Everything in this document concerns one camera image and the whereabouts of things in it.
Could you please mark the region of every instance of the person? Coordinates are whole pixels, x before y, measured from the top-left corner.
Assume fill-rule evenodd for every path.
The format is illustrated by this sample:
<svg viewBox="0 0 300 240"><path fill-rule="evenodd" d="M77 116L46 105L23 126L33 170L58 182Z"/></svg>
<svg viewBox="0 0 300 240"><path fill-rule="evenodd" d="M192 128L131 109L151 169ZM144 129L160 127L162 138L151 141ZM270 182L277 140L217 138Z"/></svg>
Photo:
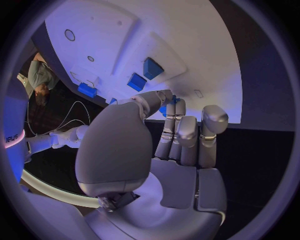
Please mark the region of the person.
<svg viewBox="0 0 300 240"><path fill-rule="evenodd" d="M47 65L44 58L38 52L31 61L28 71L28 82L35 90L35 101L38 106L45 106L50 92L58 83L59 78Z"/></svg>

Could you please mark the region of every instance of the green shirt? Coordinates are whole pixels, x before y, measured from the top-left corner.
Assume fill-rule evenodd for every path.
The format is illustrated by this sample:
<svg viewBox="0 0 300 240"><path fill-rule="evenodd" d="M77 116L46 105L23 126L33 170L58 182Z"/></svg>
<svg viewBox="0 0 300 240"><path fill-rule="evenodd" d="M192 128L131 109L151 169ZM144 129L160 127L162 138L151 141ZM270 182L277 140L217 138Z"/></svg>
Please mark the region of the green shirt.
<svg viewBox="0 0 300 240"><path fill-rule="evenodd" d="M46 63L36 60L31 61L28 71L28 82L33 89L41 84L46 84L48 89L51 90L58 81L59 78Z"/></svg>

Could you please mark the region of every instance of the cable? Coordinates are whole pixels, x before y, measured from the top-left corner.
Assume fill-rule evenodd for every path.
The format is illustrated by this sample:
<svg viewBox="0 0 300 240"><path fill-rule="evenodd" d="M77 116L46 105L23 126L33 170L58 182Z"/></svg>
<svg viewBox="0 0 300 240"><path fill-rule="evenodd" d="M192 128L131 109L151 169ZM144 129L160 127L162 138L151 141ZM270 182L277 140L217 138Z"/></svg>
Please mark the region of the cable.
<svg viewBox="0 0 300 240"><path fill-rule="evenodd" d="M58 129L63 128L64 126L68 125L69 123L71 123L71 122L73 122L73 121L79 121L79 122L81 122L83 125L85 125L85 123L84 123L83 121L81 121L81 120L79 120L79 119L73 119L73 120L67 122L66 124L64 124L63 126L61 126L61 125L64 123L64 121L67 119L68 115L70 114L72 108L74 107L74 105L75 105L76 103L81 103L81 104L84 106L85 111L86 111L87 116L88 116L88 124L90 125L90 124L91 124L90 114L89 114L89 112L88 112L86 106L85 106L81 101L75 101L75 102L73 103L73 105L71 106L69 112L67 113L67 115L65 116L65 118L63 119L63 121L61 122L61 124L60 124L57 128L55 128L55 129L53 129L53 130L50 130L50 131L48 131L48 132L42 133L42 134L37 134L37 133L35 133L35 132L32 130L31 126L30 126L30 123L29 123L29 102L28 102L28 103L27 103L27 121L25 121L25 123L28 124L28 127L29 127L30 131L31 131L32 134L35 135L35 136L46 135L46 134L48 134L48 133L50 133L50 132L53 132L53 131L56 131L56 130L58 130Z"/></svg>

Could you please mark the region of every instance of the dark floor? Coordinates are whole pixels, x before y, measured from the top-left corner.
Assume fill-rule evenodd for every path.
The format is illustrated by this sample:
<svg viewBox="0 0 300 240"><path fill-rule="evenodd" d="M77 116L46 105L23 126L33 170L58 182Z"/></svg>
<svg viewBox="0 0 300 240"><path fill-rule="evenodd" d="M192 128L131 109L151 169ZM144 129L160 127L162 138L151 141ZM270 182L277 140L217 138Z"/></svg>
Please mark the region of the dark floor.
<svg viewBox="0 0 300 240"><path fill-rule="evenodd" d="M51 92L46 108L29 101L29 122L41 134L55 129L75 101L82 101L94 119L101 107L72 93L62 82ZM80 119L88 123L85 109L76 105L66 122ZM153 152L163 130L162 123L145 123L152 134ZM81 125L72 122L63 131ZM32 136L25 128L26 136ZM228 210L216 240L224 240L246 226L265 206L276 190L287 166L293 144L293 132L227 129L217 139L217 164L225 183ZM68 192L84 193L75 176L76 148L64 146L48 149L32 156L25 169L40 180Z"/></svg>

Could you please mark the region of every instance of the circular hole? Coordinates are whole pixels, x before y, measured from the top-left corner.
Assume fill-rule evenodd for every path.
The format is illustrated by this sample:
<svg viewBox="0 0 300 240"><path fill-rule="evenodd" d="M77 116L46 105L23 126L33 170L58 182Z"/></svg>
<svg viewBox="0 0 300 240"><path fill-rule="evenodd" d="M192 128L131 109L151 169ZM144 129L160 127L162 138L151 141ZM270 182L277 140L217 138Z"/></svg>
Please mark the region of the circular hole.
<svg viewBox="0 0 300 240"><path fill-rule="evenodd" d="M94 61L94 59L91 56L88 56L87 59L90 60L91 62Z"/></svg>
<svg viewBox="0 0 300 240"><path fill-rule="evenodd" d="M66 31L64 31L64 35L68 40L72 42L75 41L75 35L71 30L67 29Z"/></svg>

